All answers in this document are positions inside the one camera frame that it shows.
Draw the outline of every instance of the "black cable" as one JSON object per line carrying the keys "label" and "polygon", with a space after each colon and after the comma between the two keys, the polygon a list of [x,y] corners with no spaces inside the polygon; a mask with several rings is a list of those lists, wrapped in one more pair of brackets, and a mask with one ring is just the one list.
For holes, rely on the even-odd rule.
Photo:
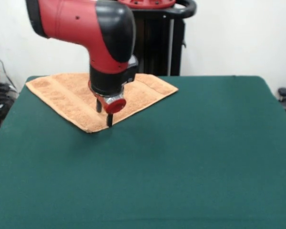
{"label": "black cable", "polygon": [[6,70],[5,70],[4,63],[3,63],[3,61],[2,61],[1,59],[0,59],[0,63],[2,64],[2,68],[3,68],[3,71],[4,71],[5,75],[6,75],[6,78],[8,78],[9,82],[11,83],[11,85],[13,85],[13,87],[16,88],[16,86],[15,86],[14,83],[13,83],[13,81],[12,81],[12,80],[10,79],[10,77],[7,75]]}

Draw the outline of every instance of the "white wall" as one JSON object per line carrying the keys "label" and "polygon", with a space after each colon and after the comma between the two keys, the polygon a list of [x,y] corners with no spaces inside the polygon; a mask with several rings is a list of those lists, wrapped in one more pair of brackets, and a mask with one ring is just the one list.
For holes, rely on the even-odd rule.
{"label": "white wall", "polygon": [[[260,75],[286,86],[286,0],[197,0],[186,20],[182,75]],[[88,71],[78,45],[36,35],[25,0],[0,0],[0,57],[18,87],[30,75]]]}

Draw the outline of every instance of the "orange towel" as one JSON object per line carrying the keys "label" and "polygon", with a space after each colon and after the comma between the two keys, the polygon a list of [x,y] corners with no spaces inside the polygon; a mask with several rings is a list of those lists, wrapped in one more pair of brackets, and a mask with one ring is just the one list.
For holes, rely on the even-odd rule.
{"label": "orange towel", "polygon": [[[108,128],[107,114],[96,112],[96,98],[88,88],[88,73],[62,73],[36,78],[26,86],[59,115],[92,133]],[[125,85],[127,104],[113,115],[113,125],[178,91],[178,88],[148,75],[137,74]]]}

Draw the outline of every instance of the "black stand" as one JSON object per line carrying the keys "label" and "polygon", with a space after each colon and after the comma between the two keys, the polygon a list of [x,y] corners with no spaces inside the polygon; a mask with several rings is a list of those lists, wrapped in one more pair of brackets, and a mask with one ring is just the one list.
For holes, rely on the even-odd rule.
{"label": "black stand", "polygon": [[185,30],[183,18],[196,13],[196,4],[192,0],[177,3],[185,8],[132,9],[137,30],[134,55],[139,61],[139,73],[180,75]]}

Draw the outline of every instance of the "green table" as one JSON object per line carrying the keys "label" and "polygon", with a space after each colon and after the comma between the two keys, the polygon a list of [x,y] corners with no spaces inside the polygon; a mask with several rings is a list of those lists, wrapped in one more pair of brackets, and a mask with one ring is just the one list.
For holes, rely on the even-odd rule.
{"label": "green table", "polygon": [[87,134],[25,87],[0,130],[0,229],[286,229],[286,113],[259,77]]}

